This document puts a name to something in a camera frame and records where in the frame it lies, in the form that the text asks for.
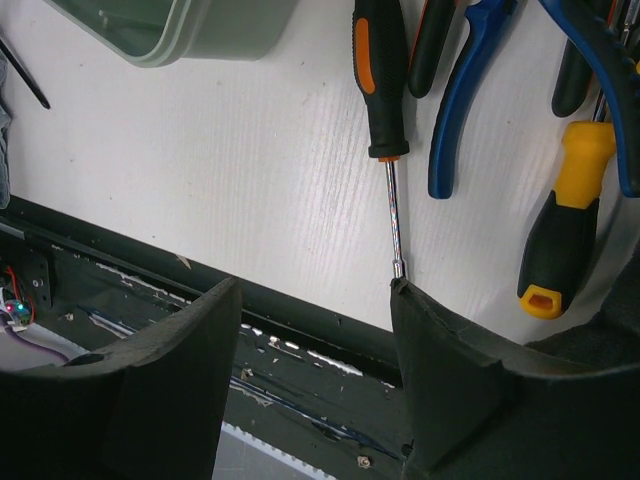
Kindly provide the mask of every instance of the gray plastic bin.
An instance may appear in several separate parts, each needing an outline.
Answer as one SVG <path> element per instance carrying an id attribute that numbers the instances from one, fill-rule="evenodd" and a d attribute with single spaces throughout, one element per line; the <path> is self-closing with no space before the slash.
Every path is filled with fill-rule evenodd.
<path id="1" fill-rule="evenodd" d="M 255 60 L 298 0 L 45 0 L 138 67 L 181 57 Z"/>

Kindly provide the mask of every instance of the metal rod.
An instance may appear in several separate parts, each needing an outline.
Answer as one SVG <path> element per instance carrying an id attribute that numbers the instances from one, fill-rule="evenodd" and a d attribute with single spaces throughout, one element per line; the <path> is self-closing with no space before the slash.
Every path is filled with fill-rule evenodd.
<path id="1" fill-rule="evenodd" d="M 623 8 L 618 9 L 618 5 L 622 3 L 625 2 L 623 2 L 623 0 L 618 0 L 618 4 L 616 5 L 616 13 L 611 22 L 611 27 L 615 29 L 618 24 L 619 18 L 624 15 L 622 29 L 620 31 L 618 40 L 623 46 L 627 47 L 629 46 L 629 41 L 631 40 L 631 34 L 633 33 L 636 24 L 638 23 L 638 18 L 640 17 L 640 0 L 629 0 L 629 2 L 627 2 Z M 596 102 L 596 110 L 593 113 L 593 121 L 604 122 L 606 116 L 607 102 L 604 98 L 604 92 L 600 90 L 600 93 L 598 93 L 598 100 Z"/>
<path id="2" fill-rule="evenodd" d="M 33 94 L 36 96 L 40 104 L 47 110 L 51 109 L 51 105 L 49 104 L 47 97 L 44 96 L 44 93 L 42 93 L 42 90 L 40 90 L 38 85 L 36 85 L 36 82 L 27 73 L 24 67 L 20 65 L 20 62 L 18 61 L 18 59 L 11 53 L 11 51 L 2 41 L 2 39 L 0 39 L 0 52 L 2 52 L 5 57 L 7 57 L 7 60 L 9 61 L 9 63 L 13 66 L 13 68 L 16 69 L 16 72 L 18 72 L 18 75 L 20 75 L 22 80 L 24 80 L 24 83 L 27 84 L 27 87 L 29 87 L 29 90 L 33 92 Z"/>
<path id="3" fill-rule="evenodd" d="M 393 275 L 395 278 L 404 278 L 406 277 L 406 264 L 402 256 L 402 241 L 400 240 L 396 164 L 393 161 L 387 161 L 385 166 L 387 168 L 387 190 L 389 193 L 389 213 L 391 214 L 391 234 L 393 238 Z"/>

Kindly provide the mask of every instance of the red wire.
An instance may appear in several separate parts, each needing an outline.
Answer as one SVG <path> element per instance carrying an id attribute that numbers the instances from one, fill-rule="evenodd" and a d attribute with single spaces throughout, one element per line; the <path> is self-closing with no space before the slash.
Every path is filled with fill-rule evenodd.
<path id="1" fill-rule="evenodd" d="M 20 303 L 24 303 L 22 301 L 22 296 L 20 295 L 20 290 L 18 289 L 18 279 L 16 277 L 16 272 L 13 271 L 13 268 L 7 267 L 7 273 L 11 275 L 11 283 L 13 284 L 13 293 Z"/>
<path id="2" fill-rule="evenodd" d="M 6 273 L 11 276 L 11 284 L 13 285 L 13 293 L 20 303 L 24 303 L 22 300 L 22 296 L 20 295 L 20 289 L 18 288 L 18 278 L 16 276 L 16 272 L 10 266 L 7 266 Z M 31 309 L 31 318 L 29 318 L 29 325 L 31 325 L 36 319 L 36 309 L 33 305 L 33 299 L 27 295 L 27 300 L 29 301 L 29 308 Z"/>

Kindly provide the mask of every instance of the tool wall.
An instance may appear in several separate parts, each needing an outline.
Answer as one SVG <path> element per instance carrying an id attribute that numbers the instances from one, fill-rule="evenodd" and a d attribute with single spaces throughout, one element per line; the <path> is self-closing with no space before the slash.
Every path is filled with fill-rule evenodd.
<path id="1" fill-rule="evenodd" d="M 422 3 L 402 1 L 408 44 Z M 145 70 L 44 2 L 3 2 L 3 35 L 52 107 L 10 72 L 12 193 L 175 252 L 176 265 L 191 258 L 390 330 L 385 171 L 367 153 L 352 12 L 353 2 L 301 0 L 258 62 Z M 408 275 L 500 335 L 542 338 L 599 307 L 637 241 L 640 208 L 621 199 L 612 162 L 588 283 L 555 322 L 522 311 L 526 238 L 560 170 L 565 127 L 591 117 L 597 91 L 575 115 L 553 115 L 566 36 L 538 1 L 521 0 L 469 111 L 453 195 L 434 200 L 431 136 L 467 35 L 458 9 L 431 92 L 405 95 L 411 153 L 397 174 Z"/>

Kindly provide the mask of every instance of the screw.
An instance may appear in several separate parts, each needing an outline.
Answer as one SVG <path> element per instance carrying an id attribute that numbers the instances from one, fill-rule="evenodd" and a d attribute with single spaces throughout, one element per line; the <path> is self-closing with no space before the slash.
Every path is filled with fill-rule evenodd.
<path id="1" fill-rule="evenodd" d="M 358 467 L 364 468 L 365 470 L 371 468 L 371 459 L 365 455 L 359 455 Z"/>

